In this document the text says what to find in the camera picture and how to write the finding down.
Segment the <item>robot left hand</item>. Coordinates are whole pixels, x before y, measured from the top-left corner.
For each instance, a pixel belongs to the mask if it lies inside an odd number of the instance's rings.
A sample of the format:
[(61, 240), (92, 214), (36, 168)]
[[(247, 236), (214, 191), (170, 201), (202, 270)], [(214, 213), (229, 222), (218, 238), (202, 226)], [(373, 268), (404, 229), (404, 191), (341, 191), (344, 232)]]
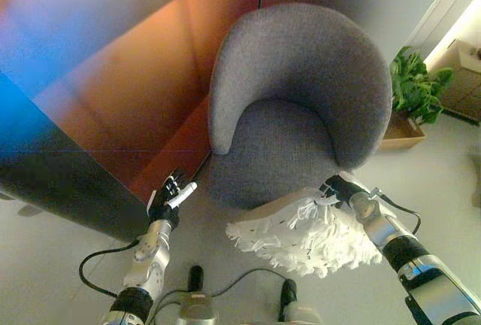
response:
[(174, 230), (180, 223), (180, 205), (197, 189), (194, 181), (188, 181), (181, 169), (173, 170), (164, 180), (162, 186), (154, 190), (147, 203), (147, 216), (150, 223), (166, 220)]

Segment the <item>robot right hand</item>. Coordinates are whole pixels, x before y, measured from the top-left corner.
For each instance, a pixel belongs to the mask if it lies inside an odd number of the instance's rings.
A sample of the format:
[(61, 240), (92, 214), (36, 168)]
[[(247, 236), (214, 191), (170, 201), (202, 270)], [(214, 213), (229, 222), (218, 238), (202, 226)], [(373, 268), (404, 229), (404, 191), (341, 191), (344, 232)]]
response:
[(335, 206), (338, 208), (339, 202), (349, 203), (352, 196), (357, 193), (367, 193), (371, 191), (362, 184), (351, 172), (341, 171), (336, 175), (326, 179), (319, 188), (322, 196), (325, 198), (335, 197)]

